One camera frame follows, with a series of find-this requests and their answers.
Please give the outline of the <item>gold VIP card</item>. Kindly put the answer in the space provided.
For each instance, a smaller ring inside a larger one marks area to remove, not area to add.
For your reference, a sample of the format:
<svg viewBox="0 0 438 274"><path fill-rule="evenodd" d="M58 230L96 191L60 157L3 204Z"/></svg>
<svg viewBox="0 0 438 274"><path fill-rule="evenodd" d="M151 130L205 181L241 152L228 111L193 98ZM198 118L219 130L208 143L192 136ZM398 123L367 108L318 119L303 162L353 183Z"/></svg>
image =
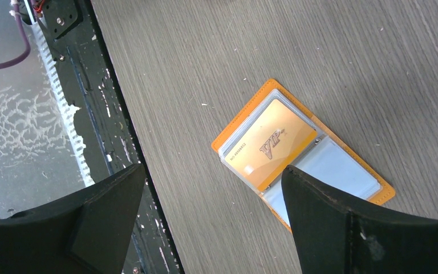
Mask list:
<svg viewBox="0 0 438 274"><path fill-rule="evenodd" d="M262 192L316 137L316 129L274 99L226 154L225 163Z"/></svg>

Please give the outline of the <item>orange leather card holder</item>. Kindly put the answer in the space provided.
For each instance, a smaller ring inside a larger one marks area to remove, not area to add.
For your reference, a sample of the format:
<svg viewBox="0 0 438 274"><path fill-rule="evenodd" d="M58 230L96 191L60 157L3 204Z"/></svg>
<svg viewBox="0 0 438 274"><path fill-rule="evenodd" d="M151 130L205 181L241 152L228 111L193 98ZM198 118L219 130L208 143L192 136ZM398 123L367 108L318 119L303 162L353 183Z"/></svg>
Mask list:
<svg viewBox="0 0 438 274"><path fill-rule="evenodd" d="M269 79L211 144L221 162L289 227L281 174L292 165L382 205L396 192L277 80Z"/></svg>

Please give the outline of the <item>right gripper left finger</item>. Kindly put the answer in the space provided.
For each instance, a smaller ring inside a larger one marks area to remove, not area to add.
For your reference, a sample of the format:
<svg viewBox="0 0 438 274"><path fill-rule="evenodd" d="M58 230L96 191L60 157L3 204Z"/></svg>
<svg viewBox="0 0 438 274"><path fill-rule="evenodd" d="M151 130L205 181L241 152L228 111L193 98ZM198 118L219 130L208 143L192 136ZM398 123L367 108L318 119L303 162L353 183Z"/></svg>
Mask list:
<svg viewBox="0 0 438 274"><path fill-rule="evenodd" d="M0 273L121 273L145 179L133 164L0 219Z"/></svg>

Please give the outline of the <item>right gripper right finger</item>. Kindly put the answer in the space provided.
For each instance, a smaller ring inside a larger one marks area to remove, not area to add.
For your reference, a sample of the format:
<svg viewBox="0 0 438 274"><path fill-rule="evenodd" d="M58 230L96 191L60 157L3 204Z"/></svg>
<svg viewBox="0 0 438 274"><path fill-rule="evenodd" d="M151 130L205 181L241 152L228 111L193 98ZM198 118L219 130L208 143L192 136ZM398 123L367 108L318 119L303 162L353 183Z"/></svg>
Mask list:
<svg viewBox="0 0 438 274"><path fill-rule="evenodd" d="M303 273L438 273L438 220L370 203L294 166L281 184Z"/></svg>

